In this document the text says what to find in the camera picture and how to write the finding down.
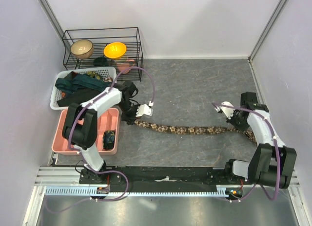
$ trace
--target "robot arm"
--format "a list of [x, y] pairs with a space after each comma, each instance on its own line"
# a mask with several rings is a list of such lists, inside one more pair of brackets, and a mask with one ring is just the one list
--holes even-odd
[[[242, 93], [240, 104], [241, 108], [257, 112], [272, 124], [267, 106], [258, 103], [255, 93]], [[229, 102], [223, 102], [222, 105], [232, 106]], [[258, 145], [250, 162], [231, 159], [227, 162], [226, 168], [230, 169], [230, 172], [236, 176], [248, 178], [253, 184], [274, 187], [277, 166], [271, 164], [271, 159], [276, 159], [276, 154], [272, 133], [266, 122], [260, 116], [246, 111], [222, 106], [216, 107], [216, 110], [220, 113], [224, 112], [227, 122], [241, 131], [247, 130], [250, 126]], [[275, 134], [281, 160], [279, 187], [287, 188], [296, 161], [296, 151], [286, 147], [285, 143], [277, 136], [275, 129], [272, 128], [272, 130]]]
[[118, 105], [122, 110], [121, 120], [126, 121], [127, 124], [133, 124], [134, 121], [141, 116], [153, 114], [151, 103], [149, 105], [134, 105], [130, 98], [138, 93], [138, 89], [131, 81], [125, 81], [122, 85], [115, 84], [109, 91], [109, 87], [95, 98], [79, 104], [71, 104], [68, 107], [62, 135], [65, 139], [69, 139], [69, 134], [72, 129], [73, 122], [78, 113], [83, 107], [90, 102], [92, 105], [85, 110], [80, 120], [83, 119], [83, 124], [77, 124], [71, 144], [79, 151], [87, 166], [95, 171], [105, 170], [105, 161], [101, 158], [96, 147], [96, 139], [98, 135], [98, 118], [101, 117], [109, 108]]

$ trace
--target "orange bin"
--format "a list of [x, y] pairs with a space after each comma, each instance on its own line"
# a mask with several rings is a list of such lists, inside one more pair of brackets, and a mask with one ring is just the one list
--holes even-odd
[[[52, 150], [56, 153], [65, 154], [65, 155], [78, 155], [77, 151], [71, 151], [68, 149], [68, 141], [63, 138], [62, 130], [65, 123], [67, 110], [63, 110], [60, 114], [58, 128], [54, 136]], [[116, 108], [108, 109], [98, 120], [97, 120], [97, 150], [100, 154], [112, 155], [117, 152], [118, 144], [118, 134], [119, 134], [119, 111]], [[107, 130], [115, 130], [115, 144], [114, 148], [106, 151], [103, 149], [103, 136], [104, 132]]]

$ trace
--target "shiny floor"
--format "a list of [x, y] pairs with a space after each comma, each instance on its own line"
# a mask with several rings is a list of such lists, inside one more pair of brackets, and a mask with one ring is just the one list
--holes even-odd
[[[177, 126], [228, 126], [211, 102], [230, 101], [239, 105], [240, 94], [255, 92], [248, 61], [185, 59], [145, 60], [144, 67], [156, 82], [154, 114], [149, 122]], [[135, 82], [139, 103], [151, 100], [152, 86], [143, 74]], [[250, 161], [255, 145], [246, 137], [220, 135], [163, 134], [120, 123], [118, 151], [104, 156], [107, 165], [131, 166], [215, 166], [230, 158]], [[74, 165], [79, 156], [59, 155], [57, 164]]]
[[[48, 196], [47, 205], [59, 211], [82, 198]], [[44, 226], [299, 226], [288, 191], [281, 190], [271, 202], [261, 188], [241, 203], [205, 197], [128, 197], [86, 201], [61, 214], [44, 210], [39, 218]]]

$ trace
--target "plastic container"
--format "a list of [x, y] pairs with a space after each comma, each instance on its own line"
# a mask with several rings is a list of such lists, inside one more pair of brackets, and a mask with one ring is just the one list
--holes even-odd
[[[101, 75], [102, 77], [110, 76], [113, 80], [116, 78], [116, 69], [114, 67], [97, 67], [97, 68], [75, 69], [75, 70], [68, 70], [68, 71], [60, 72], [57, 75], [55, 82], [58, 78], [66, 77], [70, 72], [86, 74], [89, 71], [94, 71], [97, 74]], [[68, 107], [60, 107], [58, 105], [57, 101], [59, 101], [60, 99], [62, 99], [62, 92], [55, 87], [55, 83], [54, 83], [52, 93], [51, 93], [51, 98], [50, 98], [50, 107], [53, 110], [65, 110], [68, 108]]]
[[[76, 151], [71, 151], [68, 149], [68, 141], [63, 138], [62, 130], [64, 127], [64, 122], [66, 118], [67, 110], [63, 110], [60, 114], [59, 123], [57, 131], [54, 135], [54, 140], [52, 144], [52, 150], [55, 153], [65, 154], [65, 155], [78, 155]], [[97, 120], [97, 150], [100, 154], [103, 155], [113, 155], [117, 152], [117, 145], [118, 145], [118, 134], [119, 134], [119, 111], [116, 108], [108, 109], [98, 120]], [[107, 130], [115, 130], [115, 144], [114, 148], [106, 151], [103, 150], [103, 136], [104, 132]]]

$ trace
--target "black metal shelf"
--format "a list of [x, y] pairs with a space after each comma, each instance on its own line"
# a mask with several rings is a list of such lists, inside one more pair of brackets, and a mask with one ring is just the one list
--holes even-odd
[[[88, 59], [77, 59], [70, 50], [66, 49], [67, 44], [70, 46], [80, 39], [89, 39], [93, 43], [94, 51]], [[103, 57], [103, 50], [109, 43], [120, 41], [127, 47], [125, 56], [133, 60], [134, 66], [143, 66], [143, 51], [140, 40], [138, 27], [129, 28], [111, 28], [111, 29], [79, 29], [66, 30], [63, 35], [63, 43], [65, 54], [63, 65], [67, 70], [93, 68], [93, 61], [97, 57]], [[128, 62], [119, 62], [118, 65], [128, 66]], [[116, 63], [112, 59], [108, 59], [108, 65], [116, 68], [119, 73]], [[119, 80], [140, 80], [142, 78], [142, 70], [133, 69], [129, 73], [121, 75]]]

